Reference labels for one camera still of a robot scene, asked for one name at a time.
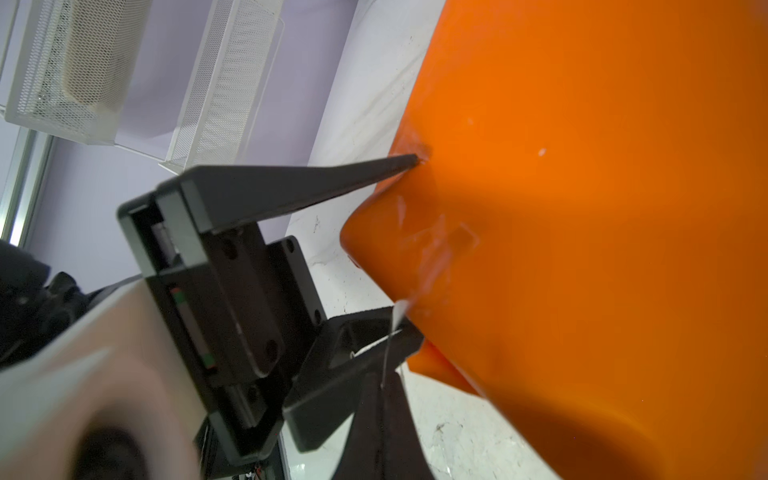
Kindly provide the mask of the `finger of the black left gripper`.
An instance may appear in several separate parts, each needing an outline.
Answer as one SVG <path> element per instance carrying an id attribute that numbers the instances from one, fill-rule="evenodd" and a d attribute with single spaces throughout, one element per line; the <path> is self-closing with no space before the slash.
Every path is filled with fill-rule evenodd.
<path id="1" fill-rule="evenodd" d="M 415 354 L 423 334 L 404 320 L 390 329 L 393 309 L 381 307 L 324 322 L 282 406 L 296 449 L 319 449 L 353 414 L 368 373 L 394 370 Z"/>
<path id="2" fill-rule="evenodd" d="M 187 216 L 200 233 L 300 211 L 394 178 L 420 164 L 415 154 L 333 167 L 203 165 L 158 187 L 166 219 Z"/>

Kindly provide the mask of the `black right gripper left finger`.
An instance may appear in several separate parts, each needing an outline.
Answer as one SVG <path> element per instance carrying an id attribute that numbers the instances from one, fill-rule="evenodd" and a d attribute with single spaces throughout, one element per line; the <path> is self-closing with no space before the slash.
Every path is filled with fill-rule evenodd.
<path id="1" fill-rule="evenodd" d="M 383 478 L 382 413 L 381 380 L 377 374 L 367 374 L 333 480 Z"/>

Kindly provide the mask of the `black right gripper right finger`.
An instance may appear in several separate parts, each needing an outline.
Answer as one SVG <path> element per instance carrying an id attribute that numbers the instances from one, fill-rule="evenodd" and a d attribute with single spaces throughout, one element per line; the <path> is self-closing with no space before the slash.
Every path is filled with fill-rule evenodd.
<path id="1" fill-rule="evenodd" d="M 434 479 L 397 373 L 386 375 L 382 389 L 382 478 Z"/>

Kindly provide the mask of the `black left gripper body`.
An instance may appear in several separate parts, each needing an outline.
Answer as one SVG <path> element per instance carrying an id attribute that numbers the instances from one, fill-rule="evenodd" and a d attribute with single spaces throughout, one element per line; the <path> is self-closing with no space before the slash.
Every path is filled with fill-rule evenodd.
<path id="1" fill-rule="evenodd" d="M 267 458 L 325 319 L 298 241 L 266 243 L 255 223 L 201 233 L 178 193 L 117 215 L 224 457 Z"/>

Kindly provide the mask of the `orange wrapping paper sheet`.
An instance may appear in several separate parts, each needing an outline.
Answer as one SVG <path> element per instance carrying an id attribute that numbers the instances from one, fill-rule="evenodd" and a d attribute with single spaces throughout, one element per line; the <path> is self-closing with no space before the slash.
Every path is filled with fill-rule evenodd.
<path id="1" fill-rule="evenodd" d="M 449 1 L 341 243 L 480 239 L 450 359 L 565 479 L 767 475 L 767 5 Z"/>

